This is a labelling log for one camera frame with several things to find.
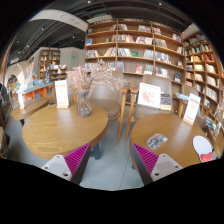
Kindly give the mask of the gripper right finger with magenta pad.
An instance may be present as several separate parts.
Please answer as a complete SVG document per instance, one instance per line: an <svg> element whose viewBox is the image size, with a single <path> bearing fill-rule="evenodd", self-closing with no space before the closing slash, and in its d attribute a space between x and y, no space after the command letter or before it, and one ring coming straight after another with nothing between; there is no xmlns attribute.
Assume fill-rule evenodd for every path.
<svg viewBox="0 0 224 224"><path fill-rule="evenodd" d="M132 145L132 154L144 185L182 169L169 155L158 155L137 144Z"/></svg>

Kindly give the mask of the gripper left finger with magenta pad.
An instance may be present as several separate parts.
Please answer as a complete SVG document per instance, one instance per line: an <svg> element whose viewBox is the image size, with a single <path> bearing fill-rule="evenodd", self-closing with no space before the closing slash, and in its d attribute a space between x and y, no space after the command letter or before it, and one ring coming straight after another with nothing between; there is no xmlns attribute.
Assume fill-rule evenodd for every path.
<svg viewBox="0 0 224 224"><path fill-rule="evenodd" d="M65 156L54 156L42 166L42 169L79 185L82 180L90 153L90 144L87 143Z"/></svg>

